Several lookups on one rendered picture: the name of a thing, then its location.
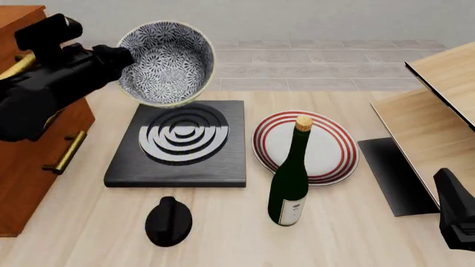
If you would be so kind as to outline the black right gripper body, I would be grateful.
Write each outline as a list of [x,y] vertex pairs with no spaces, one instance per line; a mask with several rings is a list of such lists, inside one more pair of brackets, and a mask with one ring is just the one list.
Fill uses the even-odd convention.
[[475,251],[475,214],[457,216],[441,211],[439,229],[448,248]]

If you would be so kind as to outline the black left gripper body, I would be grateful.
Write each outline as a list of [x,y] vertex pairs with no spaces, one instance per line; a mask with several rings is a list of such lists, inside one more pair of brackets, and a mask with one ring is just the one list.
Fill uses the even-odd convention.
[[110,82],[105,71],[104,59],[100,57],[107,47],[99,44],[87,50],[79,43],[63,47],[68,59],[67,68],[72,71],[66,79],[66,85],[71,86],[73,93],[89,94]]

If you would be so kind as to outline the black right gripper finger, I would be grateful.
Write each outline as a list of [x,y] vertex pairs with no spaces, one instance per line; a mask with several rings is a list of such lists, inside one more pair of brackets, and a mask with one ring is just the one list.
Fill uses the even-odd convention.
[[433,176],[443,214],[472,215],[472,195],[448,168]]

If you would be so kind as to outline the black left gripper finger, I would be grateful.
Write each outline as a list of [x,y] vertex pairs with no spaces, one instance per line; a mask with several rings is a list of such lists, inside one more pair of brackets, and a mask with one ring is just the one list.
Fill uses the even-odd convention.
[[94,46],[94,55],[100,61],[99,72],[106,82],[118,80],[124,68],[134,63],[131,52],[124,47]]

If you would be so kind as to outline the blue white patterned bowl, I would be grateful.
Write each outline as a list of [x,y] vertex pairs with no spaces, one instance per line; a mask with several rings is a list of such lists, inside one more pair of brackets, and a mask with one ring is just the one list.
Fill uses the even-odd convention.
[[212,81],[214,48],[197,28],[170,21],[149,22],[130,30],[117,44],[134,63],[118,80],[137,102],[159,108],[194,101]]

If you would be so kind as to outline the flat black stove plate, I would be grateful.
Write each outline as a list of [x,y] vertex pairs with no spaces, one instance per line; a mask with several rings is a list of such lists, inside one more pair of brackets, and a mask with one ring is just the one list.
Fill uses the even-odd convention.
[[105,173],[108,188],[243,188],[244,103],[139,105]]

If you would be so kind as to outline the round black stove knob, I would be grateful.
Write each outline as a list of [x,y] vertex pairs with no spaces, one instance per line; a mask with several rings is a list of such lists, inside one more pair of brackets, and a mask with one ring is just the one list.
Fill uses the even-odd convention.
[[156,246],[170,247],[184,241],[192,228],[189,208],[174,197],[162,197],[145,220],[145,232]]

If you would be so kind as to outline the pale wooden rack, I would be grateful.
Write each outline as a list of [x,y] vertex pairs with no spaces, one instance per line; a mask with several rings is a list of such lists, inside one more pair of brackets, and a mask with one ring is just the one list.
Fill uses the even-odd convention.
[[371,102],[388,137],[359,142],[397,217],[438,212],[441,168],[475,196],[475,42],[405,66],[422,88]]

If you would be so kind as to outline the wooden cabinet drawer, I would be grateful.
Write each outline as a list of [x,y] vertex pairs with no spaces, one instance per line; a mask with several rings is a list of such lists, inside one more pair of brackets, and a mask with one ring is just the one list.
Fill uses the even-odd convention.
[[88,131],[95,118],[86,99],[64,109],[35,142],[0,142],[0,237],[16,237],[39,206],[57,175],[56,164],[70,142],[64,137]]
[[18,49],[14,33],[45,17],[45,6],[0,5],[0,74],[16,63],[16,55],[27,53]]

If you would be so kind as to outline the white plate with red rings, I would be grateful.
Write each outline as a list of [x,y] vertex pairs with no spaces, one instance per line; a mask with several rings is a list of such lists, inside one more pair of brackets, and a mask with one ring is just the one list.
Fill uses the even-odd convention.
[[281,111],[262,119],[252,133],[252,150],[272,173],[286,159],[295,120],[313,121],[305,152],[305,168],[311,186],[335,184],[346,179],[358,165],[359,151],[350,133],[337,122],[310,111]]

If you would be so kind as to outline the red-brown wooden cabinet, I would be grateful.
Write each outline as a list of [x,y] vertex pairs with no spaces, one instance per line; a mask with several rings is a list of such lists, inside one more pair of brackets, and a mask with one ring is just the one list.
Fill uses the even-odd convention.
[[[25,55],[14,33],[46,17],[44,6],[0,5],[0,75]],[[73,159],[95,118],[86,99],[56,115],[36,142],[0,142],[0,237],[17,237]]]

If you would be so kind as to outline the dark green wine bottle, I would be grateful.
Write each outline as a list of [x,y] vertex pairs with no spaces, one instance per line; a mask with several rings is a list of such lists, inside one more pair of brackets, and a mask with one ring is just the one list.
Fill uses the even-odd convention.
[[296,118],[289,153],[272,178],[267,211],[280,226],[296,224],[304,208],[309,190],[304,159],[311,128],[309,117]]

